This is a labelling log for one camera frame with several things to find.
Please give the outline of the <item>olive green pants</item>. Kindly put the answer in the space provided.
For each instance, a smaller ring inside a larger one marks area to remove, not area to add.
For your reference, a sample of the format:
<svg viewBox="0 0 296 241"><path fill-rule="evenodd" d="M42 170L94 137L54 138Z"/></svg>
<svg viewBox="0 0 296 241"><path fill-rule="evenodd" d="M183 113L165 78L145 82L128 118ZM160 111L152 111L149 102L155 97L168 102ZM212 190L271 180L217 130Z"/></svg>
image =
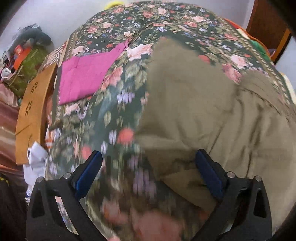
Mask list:
<svg viewBox="0 0 296 241"><path fill-rule="evenodd" d="M149 97L137 131L155 177L211 213L216 205L193 159L204 149L238 177L262 177L272 227L295 205L295 107L268 77L249 70L240 83L182 44L162 39L147 70Z"/></svg>

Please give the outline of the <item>crumpled white papers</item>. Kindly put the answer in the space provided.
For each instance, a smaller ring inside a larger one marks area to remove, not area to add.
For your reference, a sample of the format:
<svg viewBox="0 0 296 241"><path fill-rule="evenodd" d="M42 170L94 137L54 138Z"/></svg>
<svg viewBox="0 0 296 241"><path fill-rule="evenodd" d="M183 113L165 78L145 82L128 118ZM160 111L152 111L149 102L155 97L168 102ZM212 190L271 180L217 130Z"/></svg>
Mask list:
<svg viewBox="0 0 296 241"><path fill-rule="evenodd" d="M27 149L28 163L23 164L24 180L27 183L26 202L30 201L34 184L39 177L45 178L46 162L49 154L38 142Z"/></svg>

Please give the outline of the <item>floral bedspread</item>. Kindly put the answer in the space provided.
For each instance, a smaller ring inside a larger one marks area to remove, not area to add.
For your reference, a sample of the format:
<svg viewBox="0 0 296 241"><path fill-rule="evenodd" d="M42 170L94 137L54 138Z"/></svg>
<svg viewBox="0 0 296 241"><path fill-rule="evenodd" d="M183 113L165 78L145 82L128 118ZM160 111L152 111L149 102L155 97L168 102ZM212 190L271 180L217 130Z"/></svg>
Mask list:
<svg viewBox="0 0 296 241"><path fill-rule="evenodd" d="M220 64L237 84L249 70L264 74L280 100L294 106L274 64L205 8L142 1L90 18L70 37L64 62L108 52L125 41L128 47L92 97L53 108L58 138L50 151L46 177L60 178L92 151L100 151L105 165L81 203L95 226L112 240L190 240L211 214L158 180L134 138L149 97L148 64L162 39L182 44L211 65Z"/></svg>

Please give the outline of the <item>wooden lap desk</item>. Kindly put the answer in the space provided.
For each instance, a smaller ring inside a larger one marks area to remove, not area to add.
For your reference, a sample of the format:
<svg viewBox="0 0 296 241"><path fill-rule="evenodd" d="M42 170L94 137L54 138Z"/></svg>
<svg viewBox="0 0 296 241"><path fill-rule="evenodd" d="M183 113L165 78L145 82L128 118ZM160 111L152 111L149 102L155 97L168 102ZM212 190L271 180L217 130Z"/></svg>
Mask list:
<svg viewBox="0 0 296 241"><path fill-rule="evenodd" d="M53 89L57 65L51 64L39 73L25 90L16 123L16 164L27 164L27 149L34 142L45 146L46 105Z"/></svg>

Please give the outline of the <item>pink curtain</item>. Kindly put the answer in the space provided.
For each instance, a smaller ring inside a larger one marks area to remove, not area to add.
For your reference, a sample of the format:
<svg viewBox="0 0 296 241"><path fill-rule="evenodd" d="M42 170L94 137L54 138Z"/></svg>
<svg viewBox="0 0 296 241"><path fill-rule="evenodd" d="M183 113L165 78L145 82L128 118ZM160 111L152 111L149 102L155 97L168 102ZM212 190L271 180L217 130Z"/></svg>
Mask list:
<svg viewBox="0 0 296 241"><path fill-rule="evenodd" d="M1 83L1 172L23 176L23 168L15 158L18 114L17 97Z"/></svg>

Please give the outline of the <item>folded magenta cloth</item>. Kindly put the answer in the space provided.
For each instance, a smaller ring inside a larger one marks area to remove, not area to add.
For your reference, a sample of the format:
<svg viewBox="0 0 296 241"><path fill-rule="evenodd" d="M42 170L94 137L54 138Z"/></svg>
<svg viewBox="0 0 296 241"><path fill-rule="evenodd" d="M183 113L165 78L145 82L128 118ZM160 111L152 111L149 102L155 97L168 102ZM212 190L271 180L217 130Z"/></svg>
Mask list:
<svg viewBox="0 0 296 241"><path fill-rule="evenodd" d="M74 56L63 62L59 86L59 104L67 104L94 94L128 41L117 44L111 51Z"/></svg>

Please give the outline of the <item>green bag of clutter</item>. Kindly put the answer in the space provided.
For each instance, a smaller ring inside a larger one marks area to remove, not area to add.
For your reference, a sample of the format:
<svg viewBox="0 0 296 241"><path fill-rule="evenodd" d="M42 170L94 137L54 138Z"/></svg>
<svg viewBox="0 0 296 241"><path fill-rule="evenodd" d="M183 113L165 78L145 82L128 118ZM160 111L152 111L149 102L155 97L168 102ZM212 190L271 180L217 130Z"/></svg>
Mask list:
<svg viewBox="0 0 296 241"><path fill-rule="evenodd" d="M1 83L22 99L27 85L37 76L51 46L51 38L38 24L19 28L1 56Z"/></svg>

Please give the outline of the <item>colourful blanket under bedspread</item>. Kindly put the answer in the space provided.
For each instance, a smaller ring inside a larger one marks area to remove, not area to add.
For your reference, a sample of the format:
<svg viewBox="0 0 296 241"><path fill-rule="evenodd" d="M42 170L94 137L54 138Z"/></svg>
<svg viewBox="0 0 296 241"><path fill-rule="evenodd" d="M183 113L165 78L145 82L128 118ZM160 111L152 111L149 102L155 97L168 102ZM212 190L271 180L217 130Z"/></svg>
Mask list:
<svg viewBox="0 0 296 241"><path fill-rule="evenodd" d="M246 30L244 30L240 25L234 23L233 21L226 18L224 18L224 20L232 27L234 27L242 37L249 40L252 47L262 56L263 59L265 59L266 61L271 61L271 55L268 49L260 40L252 37L248 32L246 32Z"/></svg>

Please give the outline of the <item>wooden door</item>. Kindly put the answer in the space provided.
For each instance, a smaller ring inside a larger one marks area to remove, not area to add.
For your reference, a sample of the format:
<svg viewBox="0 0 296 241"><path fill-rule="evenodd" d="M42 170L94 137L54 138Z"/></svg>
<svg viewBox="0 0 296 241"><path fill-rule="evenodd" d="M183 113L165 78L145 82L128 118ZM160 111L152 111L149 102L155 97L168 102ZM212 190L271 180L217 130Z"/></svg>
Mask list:
<svg viewBox="0 0 296 241"><path fill-rule="evenodd" d="M278 62L292 36L287 23L265 0L254 1L246 31L266 46L274 63Z"/></svg>

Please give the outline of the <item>yellow curved headboard pipe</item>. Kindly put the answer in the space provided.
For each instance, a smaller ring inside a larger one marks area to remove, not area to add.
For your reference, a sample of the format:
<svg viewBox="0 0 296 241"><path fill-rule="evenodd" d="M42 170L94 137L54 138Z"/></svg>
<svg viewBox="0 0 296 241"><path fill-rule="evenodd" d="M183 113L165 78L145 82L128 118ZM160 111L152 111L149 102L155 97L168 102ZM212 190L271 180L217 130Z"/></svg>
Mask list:
<svg viewBox="0 0 296 241"><path fill-rule="evenodd" d="M106 4L106 6L104 7L105 10L110 9L110 8L114 8L116 6L122 6L124 5L125 2L124 1L110 1Z"/></svg>

